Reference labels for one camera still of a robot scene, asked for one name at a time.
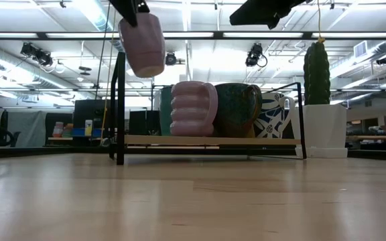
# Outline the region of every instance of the white planter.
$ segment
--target white planter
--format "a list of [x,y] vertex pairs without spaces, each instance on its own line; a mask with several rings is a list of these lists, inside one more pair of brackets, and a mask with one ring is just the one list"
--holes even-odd
[[[294,138],[300,139],[299,111],[292,115]],[[306,155],[312,158],[346,158],[346,109],[335,104],[304,106]],[[302,157],[302,146],[296,147]]]

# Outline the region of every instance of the green cactus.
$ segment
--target green cactus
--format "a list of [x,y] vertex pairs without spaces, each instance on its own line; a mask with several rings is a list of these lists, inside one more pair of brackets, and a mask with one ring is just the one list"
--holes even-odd
[[324,44],[313,43],[304,64],[305,104],[330,104],[330,70]]

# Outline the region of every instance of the pink mug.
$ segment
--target pink mug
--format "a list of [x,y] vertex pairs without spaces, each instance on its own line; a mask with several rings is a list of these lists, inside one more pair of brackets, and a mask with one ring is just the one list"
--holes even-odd
[[165,39],[159,19],[150,13],[137,13],[138,26],[125,19],[119,23],[120,38],[133,73],[151,78],[165,69]]
[[171,134],[182,137],[206,137],[214,132],[218,96],[210,83],[179,82],[172,87]]

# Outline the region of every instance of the wooden floor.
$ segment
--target wooden floor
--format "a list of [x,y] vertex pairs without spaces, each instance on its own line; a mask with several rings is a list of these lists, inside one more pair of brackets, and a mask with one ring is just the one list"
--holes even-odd
[[0,159],[0,240],[386,240],[386,161]]

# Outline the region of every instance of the blue and white mug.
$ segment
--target blue and white mug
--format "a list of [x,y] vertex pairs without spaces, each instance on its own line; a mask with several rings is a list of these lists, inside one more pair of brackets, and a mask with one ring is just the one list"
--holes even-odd
[[[282,132],[291,120],[291,113],[295,111],[293,98],[280,93],[262,93],[263,99],[259,118],[254,122],[257,138],[282,138]],[[289,101],[288,113],[285,113],[285,102]]]

